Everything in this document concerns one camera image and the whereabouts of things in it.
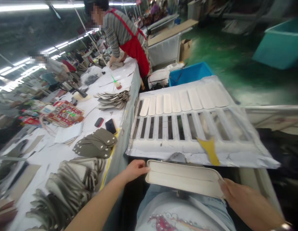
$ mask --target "ceiling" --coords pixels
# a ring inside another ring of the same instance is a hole
[[[70,1],[58,0],[51,1],[52,4],[67,4]],[[125,0],[125,2],[134,2],[134,0]],[[47,4],[49,1],[14,1],[0,0],[0,6],[7,5],[33,5]],[[73,1],[74,4],[83,3],[83,1]],[[77,8],[83,21],[86,21],[84,8]],[[14,11],[0,12],[0,53],[11,63],[16,63],[28,57],[28,50],[43,51],[55,45],[79,36],[77,30],[82,27],[82,24],[73,8],[70,9],[55,9],[50,7],[43,10],[30,11]],[[86,43],[89,38],[86,37],[82,41]],[[81,43],[77,41],[73,44],[74,47]],[[0,57],[0,70],[4,67],[11,66],[6,60]],[[33,64],[24,66],[28,69]],[[5,76],[6,79],[15,80],[24,71],[20,68]]]

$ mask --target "yellow tag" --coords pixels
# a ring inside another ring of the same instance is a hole
[[[220,166],[220,162],[215,152],[214,137],[211,137],[208,141],[201,140],[197,137],[197,140],[208,154],[211,164],[214,166]]]

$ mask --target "teal plastic bin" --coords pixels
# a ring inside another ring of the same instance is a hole
[[[206,76],[214,75],[205,62],[170,72],[169,86],[177,86],[184,83],[194,82]]]
[[[298,18],[267,29],[252,59],[281,70],[298,66]]]

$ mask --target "striped shirt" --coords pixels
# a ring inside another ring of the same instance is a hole
[[[136,35],[137,27],[134,26],[132,21],[119,10],[116,10],[115,13],[123,19],[132,33]],[[105,15],[103,20],[103,29],[105,31],[108,44],[111,46],[113,56],[118,58],[120,56],[119,46],[131,40],[132,36],[129,34],[123,23],[112,12]],[[137,38],[140,44],[143,44],[144,37],[140,33]]]

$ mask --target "yellow strip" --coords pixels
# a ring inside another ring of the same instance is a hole
[[[215,166],[220,166],[219,159],[215,152],[215,143],[214,143],[214,137],[211,137],[208,141],[201,140],[197,137],[198,142],[202,146],[202,148],[206,151],[208,154],[209,160],[211,164]]]
[[[118,139],[119,131],[120,131],[120,128],[117,129],[117,133],[115,134],[115,137],[116,137],[117,139]],[[115,151],[115,148],[116,148],[116,145],[114,145],[114,147],[113,147],[113,149],[112,149],[112,151],[111,151],[111,153],[110,153],[110,157],[109,157],[109,159],[113,157],[113,153],[114,153],[114,151]],[[107,172],[108,172],[109,166],[110,166],[110,162],[111,162],[111,160],[107,162],[107,165],[106,165],[106,171],[105,171],[104,176],[103,176],[103,182],[102,182],[102,184],[101,184],[101,187],[100,187],[100,190],[99,190],[99,191],[101,191],[101,190],[103,189],[103,187],[104,187],[105,178],[106,178],[106,174],[107,174]]]

